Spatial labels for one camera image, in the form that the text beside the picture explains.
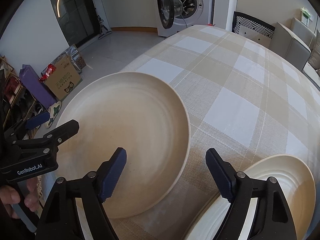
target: plaid tablecloth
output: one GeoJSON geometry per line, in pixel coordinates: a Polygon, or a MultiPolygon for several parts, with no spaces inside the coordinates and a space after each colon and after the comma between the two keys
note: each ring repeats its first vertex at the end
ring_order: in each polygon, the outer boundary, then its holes
{"type": "Polygon", "coordinates": [[[274,154],[301,158],[319,181],[320,93],[290,63],[242,36],[202,25],[154,46],[122,71],[154,75],[181,96],[191,122],[186,167],[150,210],[111,223],[123,239],[181,239],[218,194],[205,164],[214,147],[237,170],[274,154]]]}

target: washing machine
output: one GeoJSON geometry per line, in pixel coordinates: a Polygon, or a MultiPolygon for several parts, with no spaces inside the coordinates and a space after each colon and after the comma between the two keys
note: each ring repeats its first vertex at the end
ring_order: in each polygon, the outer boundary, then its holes
{"type": "Polygon", "coordinates": [[[214,0],[154,0],[158,35],[168,37],[195,24],[212,24],[214,0]]]}

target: finger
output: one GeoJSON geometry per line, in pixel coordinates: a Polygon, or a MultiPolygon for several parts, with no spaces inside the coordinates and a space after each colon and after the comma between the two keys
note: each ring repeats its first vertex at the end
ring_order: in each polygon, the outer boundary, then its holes
{"type": "Polygon", "coordinates": [[[24,204],[30,208],[34,203],[36,203],[39,200],[38,198],[38,192],[35,190],[34,192],[29,193],[25,199],[24,204]]]}
{"type": "Polygon", "coordinates": [[[38,210],[39,208],[39,201],[37,201],[36,203],[34,203],[31,207],[29,207],[29,209],[31,210],[31,212],[35,212],[36,210],[38,210]]]}
{"type": "Polygon", "coordinates": [[[34,177],[31,179],[27,179],[27,188],[30,192],[33,192],[36,189],[38,183],[38,178],[34,177]]]}
{"type": "Polygon", "coordinates": [[[6,211],[7,211],[7,213],[9,214],[9,217],[12,217],[12,213],[13,213],[13,208],[12,208],[12,206],[10,206],[9,204],[7,204],[7,205],[4,205],[4,207],[5,207],[6,211]]]}
{"type": "Polygon", "coordinates": [[[18,192],[8,185],[0,187],[0,199],[3,204],[17,204],[20,202],[18,192]]]}
{"type": "Polygon", "coordinates": [[[20,218],[15,211],[13,211],[11,217],[14,218],[14,219],[19,219],[20,218]]]}

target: purple bag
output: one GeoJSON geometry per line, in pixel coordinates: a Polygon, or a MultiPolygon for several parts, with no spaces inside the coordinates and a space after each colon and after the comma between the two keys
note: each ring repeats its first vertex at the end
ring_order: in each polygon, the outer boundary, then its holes
{"type": "Polygon", "coordinates": [[[46,85],[39,81],[39,76],[30,65],[22,65],[19,77],[22,84],[46,109],[57,102],[56,97],[46,85]]]}

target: wall light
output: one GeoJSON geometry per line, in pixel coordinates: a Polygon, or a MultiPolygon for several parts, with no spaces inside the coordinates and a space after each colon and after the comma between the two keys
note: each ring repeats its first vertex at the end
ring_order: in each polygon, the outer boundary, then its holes
{"type": "Polygon", "coordinates": [[[60,0],[57,1],[57,13],[58,13],[58,18],[60,18],[59,5],[60,5],[60,0]]]}

